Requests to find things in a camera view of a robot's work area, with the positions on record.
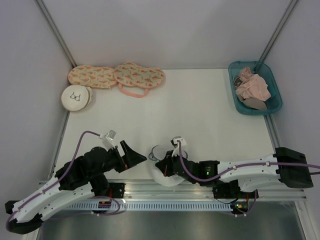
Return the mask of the white mesh laundry bag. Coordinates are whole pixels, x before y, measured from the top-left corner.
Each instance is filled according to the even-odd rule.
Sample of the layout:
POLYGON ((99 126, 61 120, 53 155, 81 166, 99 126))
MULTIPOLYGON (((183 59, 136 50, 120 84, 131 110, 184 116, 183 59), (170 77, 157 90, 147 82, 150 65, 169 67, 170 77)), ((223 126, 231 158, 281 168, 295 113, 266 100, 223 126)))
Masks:
POLYGON ((154 181, 164 187, 174 187, 181 184, 184 179, 176 174, 173 176, 164 176, 164 174, 156 167, 156 163, 163 160, 168 151, 174 150, 170 144, 159 144, 151 149, 148 155, 148 169, 154 181))

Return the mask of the floral bra bag left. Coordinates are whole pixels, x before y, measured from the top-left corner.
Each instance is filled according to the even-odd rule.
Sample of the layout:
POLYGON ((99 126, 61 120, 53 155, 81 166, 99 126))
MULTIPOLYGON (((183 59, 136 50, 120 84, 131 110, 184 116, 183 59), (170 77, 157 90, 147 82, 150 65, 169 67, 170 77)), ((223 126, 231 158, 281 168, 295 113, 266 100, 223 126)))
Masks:
POLYGON ((109 66, 79 65, 68 73, 67 80, 71 85, 109 89, 118 84, 114 70, 109 66))

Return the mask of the frame post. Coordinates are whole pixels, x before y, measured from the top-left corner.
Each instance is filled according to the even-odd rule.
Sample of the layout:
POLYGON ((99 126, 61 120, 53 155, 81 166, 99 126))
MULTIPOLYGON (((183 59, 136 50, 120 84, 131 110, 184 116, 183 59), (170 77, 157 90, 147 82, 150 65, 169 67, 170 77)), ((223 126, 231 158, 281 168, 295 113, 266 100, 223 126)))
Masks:
POLYGON ((270 54, 271 50, 273 49, 277 39, 280 37, 282 31, 284 30, 287 22, 289 21, 291 15, 295 11, 297 5, 300 3, 300 0, 290 0, 284 13, 282 14, 278 24, 276 25, 270 39, 268 40, 264 50, 260 58, 258 59, 259 62, 265 62, 268 55, 270 54))
POLYGON ((55 20, 53 19, 48 7, 45 4, 44 0, 34 0, 35 5, 37 6, 38 10, 40 11, 42 17, 44 18, 45 22, 47 23, 50 31, 52 32, 54 38, 56 39, 62 53, 64 54, 67 62, 73 68, 77 66, 75 59, 70 52, 59 28, 57 27, 55 20))

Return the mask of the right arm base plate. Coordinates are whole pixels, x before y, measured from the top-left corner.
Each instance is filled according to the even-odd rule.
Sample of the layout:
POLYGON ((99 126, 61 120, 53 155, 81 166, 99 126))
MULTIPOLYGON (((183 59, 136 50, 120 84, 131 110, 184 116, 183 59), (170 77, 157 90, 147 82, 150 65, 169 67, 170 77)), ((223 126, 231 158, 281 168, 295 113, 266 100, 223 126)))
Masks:
POLYGON ((218 185, 217 187, 212 188, 213 196, 215 199, 254 199, 255 192, 244 192, 240 189, 239 186, 231 185, 218 185))

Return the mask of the pink bra pile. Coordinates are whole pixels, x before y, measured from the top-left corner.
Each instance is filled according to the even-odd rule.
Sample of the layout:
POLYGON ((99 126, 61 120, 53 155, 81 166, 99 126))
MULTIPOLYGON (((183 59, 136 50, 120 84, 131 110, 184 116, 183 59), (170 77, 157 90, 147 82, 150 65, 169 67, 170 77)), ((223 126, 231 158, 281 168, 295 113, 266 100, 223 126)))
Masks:
POLYGON ((248 108, 266 111, 266 101, 271 97, 265 79, 253 74, 251 69, 244 67, 238 76, 233 78, 233 86, 237 98, 248 108))

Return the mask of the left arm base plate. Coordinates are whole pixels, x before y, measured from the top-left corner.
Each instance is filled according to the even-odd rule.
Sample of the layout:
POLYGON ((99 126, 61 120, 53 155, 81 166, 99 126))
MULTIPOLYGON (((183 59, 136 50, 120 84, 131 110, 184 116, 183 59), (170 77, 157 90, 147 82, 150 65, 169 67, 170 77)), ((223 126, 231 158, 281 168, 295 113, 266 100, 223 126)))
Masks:
POLYGON ((97 196, 123 199, 125 194, 125 186, 126 185, 123 182, 111 182, 106 188, 100 190, 97 196))

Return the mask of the right frame post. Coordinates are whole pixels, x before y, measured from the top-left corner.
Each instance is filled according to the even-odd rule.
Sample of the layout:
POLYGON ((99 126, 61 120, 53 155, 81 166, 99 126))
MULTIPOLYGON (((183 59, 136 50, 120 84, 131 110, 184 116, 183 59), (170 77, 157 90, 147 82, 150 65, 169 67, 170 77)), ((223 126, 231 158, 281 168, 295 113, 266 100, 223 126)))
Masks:
POLYGON ((259 62, 265 62, 268 55, 270 54, 271 50, 273 49, 277 39, 280 37, 282 31, 284 30, 287 22, 289 21, 291 15, 295 11, 297 5, 300 3, 300 0, 290 0, 284 13, 282 14, 278 24, 276 25, 270 39, 268 40, 264 50, 260 58, 258 59, 259 62))

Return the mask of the left frame post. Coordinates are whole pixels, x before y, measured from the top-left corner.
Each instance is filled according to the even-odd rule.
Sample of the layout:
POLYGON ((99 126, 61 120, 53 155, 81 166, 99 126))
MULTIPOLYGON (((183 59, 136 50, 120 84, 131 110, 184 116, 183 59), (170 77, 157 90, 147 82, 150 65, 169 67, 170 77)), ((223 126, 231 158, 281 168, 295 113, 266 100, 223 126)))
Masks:
POLYGON ((59 28, 57 27, 55 20, 53 19, 48 7, 45 4, 44 0, 34 0, 35 5, 37 6, 38 10, 40 11, 42 17, 44 18, 45 22, 47 23, 50 31, 52 32, 54 38, 56 39, 62 53, 64 54, 67 62, 73 68, 77 66, 75 59, 70 52, 59 28))

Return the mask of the cream round glasses pouch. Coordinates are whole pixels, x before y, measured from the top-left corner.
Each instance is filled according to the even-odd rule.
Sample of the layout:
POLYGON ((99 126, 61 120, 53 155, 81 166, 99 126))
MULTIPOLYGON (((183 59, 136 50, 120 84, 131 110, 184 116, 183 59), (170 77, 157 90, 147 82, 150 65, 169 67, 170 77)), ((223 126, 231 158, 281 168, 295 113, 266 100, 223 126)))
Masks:
POLYGON ((82 85, 70 85, 61 95, 62 106, 70 111, 77 112, 89 106, 93 98, 93 91, 90 87, 82 85))

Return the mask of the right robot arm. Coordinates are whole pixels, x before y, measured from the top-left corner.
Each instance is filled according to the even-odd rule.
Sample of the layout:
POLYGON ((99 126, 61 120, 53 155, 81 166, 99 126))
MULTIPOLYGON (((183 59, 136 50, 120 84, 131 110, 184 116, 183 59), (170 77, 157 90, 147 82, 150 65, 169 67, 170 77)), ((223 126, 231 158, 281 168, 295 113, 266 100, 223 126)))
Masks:
POLYGON ((205 160, 194 162, 185 151, 173 155, 161 145, 155 146, 149 159, 154 180, 165 187, 187 181, 211 188, 215 199, 254 197, 261 188, 285 185, 291 189, 314 186, 306 156, 286 147, 277 147, 274 154, 239 162, 205 160))

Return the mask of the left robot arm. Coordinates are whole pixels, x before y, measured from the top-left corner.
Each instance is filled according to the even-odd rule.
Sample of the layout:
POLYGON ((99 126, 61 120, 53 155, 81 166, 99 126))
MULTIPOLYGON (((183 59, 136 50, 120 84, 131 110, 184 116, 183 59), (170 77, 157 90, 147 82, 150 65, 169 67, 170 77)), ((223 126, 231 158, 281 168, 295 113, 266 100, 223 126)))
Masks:
POLYGON ((120 155, 117 147, 94 147, 67 162, 45 185, 28 197, 6 202, 5 211, 9 214, 6 229, 15 234, 28 234, 77 201, 107 197, 110 187, 106 172, 114 170, 122 173, 147 160, 125 141, 122 140, 120 145, 123 155, 120 155))

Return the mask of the aluminium front rail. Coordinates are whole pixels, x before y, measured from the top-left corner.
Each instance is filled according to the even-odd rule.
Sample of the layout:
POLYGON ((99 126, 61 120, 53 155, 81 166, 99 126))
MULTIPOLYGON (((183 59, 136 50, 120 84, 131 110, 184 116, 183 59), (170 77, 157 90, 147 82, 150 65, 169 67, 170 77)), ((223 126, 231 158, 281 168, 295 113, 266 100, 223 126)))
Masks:
MULTIPOLYGON (((126 201, 209 201, 214 199, 213 190, 196 184, 183 182, 177 186, 165 187, 155 181, 112 179, 110 183, 124 183, 126 201)), ((302 189, 277 185, 258 190, 258 201, 306 201, 302 189)))

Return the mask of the teal plastic basket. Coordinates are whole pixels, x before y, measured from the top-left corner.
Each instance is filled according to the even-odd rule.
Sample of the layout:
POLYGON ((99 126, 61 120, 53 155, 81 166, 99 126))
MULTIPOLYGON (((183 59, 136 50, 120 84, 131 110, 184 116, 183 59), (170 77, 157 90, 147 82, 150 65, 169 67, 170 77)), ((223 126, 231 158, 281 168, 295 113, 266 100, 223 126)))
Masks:
POLYGON ((239 113, 249 116, 263 116, 276 113, 281 109, 283 102, 276 80, 270 67, 265 63, 259 61, 235 61, 228 66, 228 74, 234 105, 239 113), (233 80, 234 77, 237 77, 240 71, 245 67, 249 67, 253 74, 258 74, 264 78, 266 84, 268 85, 267 89, 270 92, 271 97, 265 102, 267 110, 257 110, 246 107, 236 96, 233 80))

